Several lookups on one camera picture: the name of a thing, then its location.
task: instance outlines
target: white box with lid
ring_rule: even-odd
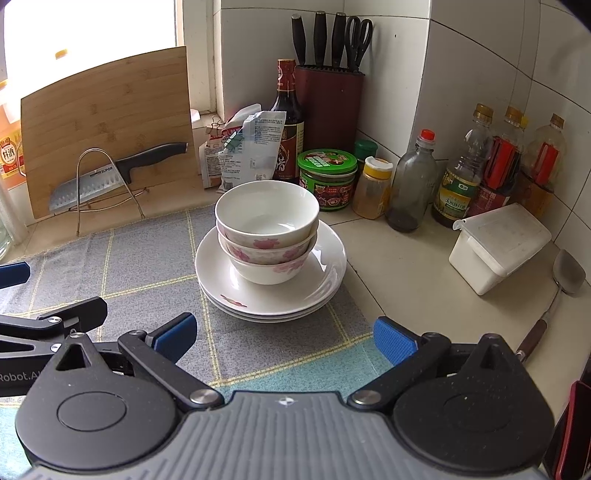
[[[457,220],[461,230],[449,262],[478,295],[507,278],[547,244],[548,229],[514,203]]]

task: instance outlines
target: stack of plates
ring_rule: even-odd
[[[249,322],[287,322],[323,307],[338,290],[347,267],[345,247],[324,222],[301,271],[279,285],[258,285],[240,276],[212,228],[195,256],[197,278],[205,296],[220,310]]]

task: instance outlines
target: wooden cutting board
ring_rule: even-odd
[[[112,61],[55,82],[22,99],[22,147],[33,215],[50,214],[51,192],[76,176],[87,148],[113,160],[167,142],[186,142],[187,153],[132,170],[131,189],[197,174],[185,47]],[[80,174],[109,162],[90,153]],[[120,187],[102,198],[125,191]]]

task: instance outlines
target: beige tile countertop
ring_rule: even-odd
[[[214,190],[204,191],[199,178],[187,179],[153,187],[138,201],[146,217],[154,217],[211,205],[219,198]],[[369,322],[385,313],[419,335],[439,332],[456,343],[476,343],[483,334],[493,332],[515,349],[556,291],[551,273],[558,252],[554,244],[479,297],[448,261],[458,232],[442,227],[429,213],[410,234],[392,230],[383,219],[362,219],[350,209],[323,212],[320,218],[333,226],[345,244],[349,266],[344,284]],[[81,235],[137,220],[132,202],[85,213]],[[29,238],[3,262],[57,247],[75,235],[74,213],[46,219],[30,227]],[[548,331],[526,363],[556,420],[570,384],[580,377],[591,351],[589,312],[588,283],[574,297],[563,294]]]

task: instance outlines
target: stack of bowls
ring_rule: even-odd
[[[295,277],[316,244],[316,198],[298,185],[253,181],[216,204],[217,239],[238,273],[260,285]]]

